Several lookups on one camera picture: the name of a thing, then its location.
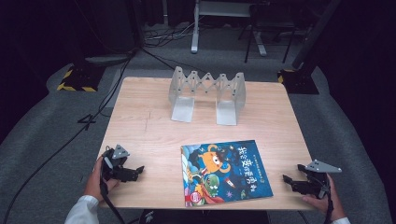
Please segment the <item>person's left hand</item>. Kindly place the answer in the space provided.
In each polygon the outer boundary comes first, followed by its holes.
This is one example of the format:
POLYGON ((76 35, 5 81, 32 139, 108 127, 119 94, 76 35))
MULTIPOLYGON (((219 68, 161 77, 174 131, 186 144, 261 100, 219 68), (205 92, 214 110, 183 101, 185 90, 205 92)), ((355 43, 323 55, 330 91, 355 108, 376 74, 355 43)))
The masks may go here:
MULTIPOLYGON (((84 190, 85 195, 90 195, 95 199, 97 199, 99 202, 101 202, 104 199, 100 189, 100 181, 101 181, 100 172, 102 168, 102 160, 103 158, 100 157, 96 161, 84 190)), ((116 179, 109 179, 106 181, 106 185, 107 185, 107 190, 111 191, 120 185, 120 181, 116 179)))

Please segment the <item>translucent expandable book rack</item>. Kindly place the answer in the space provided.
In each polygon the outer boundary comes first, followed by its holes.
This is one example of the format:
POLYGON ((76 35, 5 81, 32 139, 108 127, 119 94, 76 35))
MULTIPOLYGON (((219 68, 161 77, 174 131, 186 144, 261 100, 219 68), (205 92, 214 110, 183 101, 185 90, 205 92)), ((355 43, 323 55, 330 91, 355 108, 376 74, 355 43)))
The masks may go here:
POLYGON ((172 75, 168 99, 171 103, 171 120, 191 122, 198 92, 216 94, 216 119, 218 125, 233 126, 237 124, 240 111, 247 100, 245 76, 237 73, 228 79, 226 74, 214 78, 210 73, 203 77, 197 71, 191 71, 187 76, 183 69, 177 66, 172 75))

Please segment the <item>white desk frame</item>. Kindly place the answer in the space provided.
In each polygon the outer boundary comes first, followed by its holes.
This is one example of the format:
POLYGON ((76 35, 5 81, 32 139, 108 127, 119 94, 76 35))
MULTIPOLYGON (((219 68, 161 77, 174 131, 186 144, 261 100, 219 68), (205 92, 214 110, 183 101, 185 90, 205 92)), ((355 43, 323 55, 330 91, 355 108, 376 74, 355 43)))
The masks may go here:
POLYGON ((201 16, 248 18, 249 6, 250 3, 195 0, 191 53, 198 52, 199 20, 201 16))

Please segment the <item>blue picture book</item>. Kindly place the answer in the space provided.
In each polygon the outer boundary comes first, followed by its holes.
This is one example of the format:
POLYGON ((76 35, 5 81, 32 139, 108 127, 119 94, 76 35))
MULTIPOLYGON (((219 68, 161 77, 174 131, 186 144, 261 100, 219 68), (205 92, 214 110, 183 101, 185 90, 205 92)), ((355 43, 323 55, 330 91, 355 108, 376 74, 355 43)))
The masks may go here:
POLYGON ((186 145, 181 164, 187 207, 273 195, 254 140, 186 145))

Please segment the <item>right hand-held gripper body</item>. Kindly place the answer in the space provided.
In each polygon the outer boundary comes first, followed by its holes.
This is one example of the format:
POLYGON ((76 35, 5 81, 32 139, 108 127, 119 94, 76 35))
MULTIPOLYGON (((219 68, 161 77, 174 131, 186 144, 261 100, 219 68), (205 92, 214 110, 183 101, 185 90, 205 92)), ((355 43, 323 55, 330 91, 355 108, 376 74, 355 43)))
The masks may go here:
POLYGON ((313 160, 305 165, 307 173, 306 181, 294 181, 291 188, 295 192, 303 195, 315 195, 318 199, 322 199, 330 192, 330 181, 327 177, 329 173, 341 173, 342 169, 332 166, 326 162, 313 160))

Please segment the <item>black chair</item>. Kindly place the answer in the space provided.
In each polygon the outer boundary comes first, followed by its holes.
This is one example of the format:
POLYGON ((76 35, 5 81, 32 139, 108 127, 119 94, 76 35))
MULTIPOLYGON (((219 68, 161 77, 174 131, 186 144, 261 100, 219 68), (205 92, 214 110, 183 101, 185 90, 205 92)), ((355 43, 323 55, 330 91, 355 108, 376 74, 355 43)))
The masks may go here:
POLYGON ((282 63, 287 60, 291 42, 295 36, 297 27, 295 19, 291 15, 290 0, 257 0, 248 8, 248 24, 244 27, 239 38, 249 27, 247 50, 244 62, 248 61, 251 39, 259 32, 277 32, 274 40, 279 40, 280 36, 289 33, 289 42, 285 50, 282 63))

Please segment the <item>black slanted stand pole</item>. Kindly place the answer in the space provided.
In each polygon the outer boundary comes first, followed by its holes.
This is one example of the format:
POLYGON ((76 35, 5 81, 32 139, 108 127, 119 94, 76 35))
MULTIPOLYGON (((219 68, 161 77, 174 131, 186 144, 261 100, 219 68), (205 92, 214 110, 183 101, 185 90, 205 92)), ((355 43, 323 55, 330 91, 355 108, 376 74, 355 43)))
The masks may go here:
POLYGON ((308 53, 318 42, 340 2, 341 0, 307 0, 304 11, 308 14, 309 27, 304 38, 304 45, 291 64, 293 68, 300 69, 306 65, 308 53))

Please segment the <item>black yellow striped stand base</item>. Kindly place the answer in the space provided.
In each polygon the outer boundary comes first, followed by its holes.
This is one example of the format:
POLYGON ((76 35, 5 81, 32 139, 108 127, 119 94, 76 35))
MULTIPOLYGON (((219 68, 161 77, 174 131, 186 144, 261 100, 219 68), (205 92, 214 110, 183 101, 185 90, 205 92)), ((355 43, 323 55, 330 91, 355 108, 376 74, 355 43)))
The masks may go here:
POLYGON ((71 66, 61 83, 58 85, 58 91, 98 91, 99 83, 106 69, 100 66, 89 66, 82 69, 71 66))
POLYGON ((313 78, 299 70, 282 69, 277 72, 277 81, 284 85, 289 94, 318 94, 313 78))

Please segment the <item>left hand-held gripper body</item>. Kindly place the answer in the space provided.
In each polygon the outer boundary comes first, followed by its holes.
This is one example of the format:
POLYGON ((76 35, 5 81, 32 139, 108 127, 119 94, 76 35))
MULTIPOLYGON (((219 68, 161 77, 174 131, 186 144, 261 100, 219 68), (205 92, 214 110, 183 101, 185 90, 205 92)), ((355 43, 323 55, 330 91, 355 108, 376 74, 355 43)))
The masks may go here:
POLYGON ((139 177, 139 170, 124 168, 130 153, 122 146, 115 148, 108 147, 102 154, 101 177, 105 180, 116 179, 121 182, 136 181, 139 177))

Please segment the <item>person's right hand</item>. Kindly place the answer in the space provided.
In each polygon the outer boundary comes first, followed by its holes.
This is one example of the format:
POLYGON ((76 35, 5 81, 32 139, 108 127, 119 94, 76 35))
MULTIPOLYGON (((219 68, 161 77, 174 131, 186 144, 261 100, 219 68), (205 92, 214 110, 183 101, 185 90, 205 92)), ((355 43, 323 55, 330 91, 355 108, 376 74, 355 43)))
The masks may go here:
MULTIPOLYGON (((346 212, 344 211, 341 200, 336 192, 335 185, 333 183, 333 179, 330 175, 328 175, 328 179, 330 181, 330 190, 331 190, 331 200, 332 200, 332 214, 330 221, 336 221, 338 219, 346 217, 346 212)), ((324 197, 323 199, 317 199, 314 195, 304 195, 302 200, 318 209, 322 214, 326 214, 328 210, 329 200, 324 197)))

